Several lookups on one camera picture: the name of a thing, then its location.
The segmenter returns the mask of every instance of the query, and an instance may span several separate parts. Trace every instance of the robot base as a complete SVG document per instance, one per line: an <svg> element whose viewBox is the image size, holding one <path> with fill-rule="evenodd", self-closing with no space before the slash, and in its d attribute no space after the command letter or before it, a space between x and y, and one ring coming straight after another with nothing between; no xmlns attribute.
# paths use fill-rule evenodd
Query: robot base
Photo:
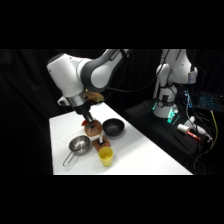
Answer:
<svg viewBox="0 0 224 224"><path fill-rule="evenodd" d="M159 118L168 118L169 114L170 114L170 110L174 107L173 106L166 106L166 107L159 107L156 105L153 114Z"/></svg>

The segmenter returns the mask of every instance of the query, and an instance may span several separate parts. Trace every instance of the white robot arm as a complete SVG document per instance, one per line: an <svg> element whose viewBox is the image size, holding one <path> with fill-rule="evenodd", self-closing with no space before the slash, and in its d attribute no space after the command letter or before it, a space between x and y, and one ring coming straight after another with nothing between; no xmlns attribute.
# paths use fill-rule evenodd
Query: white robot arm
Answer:
<svg viewBox="0 0 224 224"><path fill-rule="evenodd" d="M77 114L83 115L93 126L93 119L89 113L90 104L85 98L85 89L95 93L103 92L124 61L124 57L131 51L132 49L108 49L96 60L72 57L67 54L57 55L49 60L48 71L64 97L59 104L70 105ZM163 55L166 55L167 51L168 49L163 49ZM154 95L157 95L159 86L160 93L154 114L167 118L175 104L174 93L176 94L177 90L173 83L194 84L196 76L197 71L191 71L186 49L171 49L158 75Z"/></svg>
<svg viewBox="0 0 224 224"><path fill-rule="evenodd" d="M47 69L66 100L60 105L70 105L77 114L93 126L90 104L85 98L85 89L99 93L104 91L132 49L108 49L98 59L84 59L60 54L48 61Z"/></svg>
<svg viewBox="0 0 224 224"><path fill-rule="evenodd" d="M167 52L168 49L163 49L163 58ZM171 109L175 105L177 94L177 89L173 84L195 84L197 74L197 68L192 69L192 64L187 58L186 49L170 49L157 79L154 98L157 98L159 87L160 91L153 111L154 115L160 118L168 118Z"/></svg>

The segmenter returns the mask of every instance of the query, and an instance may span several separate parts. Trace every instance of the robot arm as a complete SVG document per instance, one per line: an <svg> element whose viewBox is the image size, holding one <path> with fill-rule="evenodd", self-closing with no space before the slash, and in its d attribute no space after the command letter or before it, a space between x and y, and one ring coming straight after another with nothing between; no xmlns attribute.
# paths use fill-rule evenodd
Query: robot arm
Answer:
<svg viewBox="0 0 224 224"><path fill-rule="evenodd" d="M91 92L102 92L110 84L110 81L123 62L123 55L128 56L131 49L108 49L96 60L72 57L60 54L48 61L47 69L62 91L66 100L60 105L70 105L77 114L93 126L90 104L85 99L85 89Z"/></svg>

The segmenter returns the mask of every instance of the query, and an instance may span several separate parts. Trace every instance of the green light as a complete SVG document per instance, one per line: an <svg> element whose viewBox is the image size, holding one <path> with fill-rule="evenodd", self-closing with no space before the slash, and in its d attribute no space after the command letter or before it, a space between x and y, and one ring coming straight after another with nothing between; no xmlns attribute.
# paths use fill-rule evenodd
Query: green light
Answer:
<svg viewBox="0 0 224 224"><path fill-rule="evenodd" d="M172 113L172 112L173 112L173 109L170 110L170 113L169 113L169 115L168 115L168 118L169 118L169 119L172 118L172 117L171 117L171 113Z"/></svg>
<svg viewBox="0 0 224 224"><path fill-rule="evenodd" d="M157 103L155 103L154 107L152 108L152 110L155 110Z"/></svg>

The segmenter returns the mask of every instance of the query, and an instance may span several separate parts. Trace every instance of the strainer handle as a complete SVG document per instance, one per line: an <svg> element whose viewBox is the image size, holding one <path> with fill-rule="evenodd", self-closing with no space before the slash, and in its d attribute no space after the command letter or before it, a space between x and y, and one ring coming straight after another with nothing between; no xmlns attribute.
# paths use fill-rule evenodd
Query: strainer handle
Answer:
<svg viewBox="0 0 224 224"><path fill-rule="evenodd" d="M71 155L72 153L74 153L73 157L72 157L72 158L69 160L69 162L66 164L68 158L70 157L70 155ZM71 152L71 153L69 154L69 156L67 157L67 159L64 161L63 166L68 166L68 165L70 164L70 162L72 161L72 159L75 157L75 154L76 154L76 152Z"/></svg>

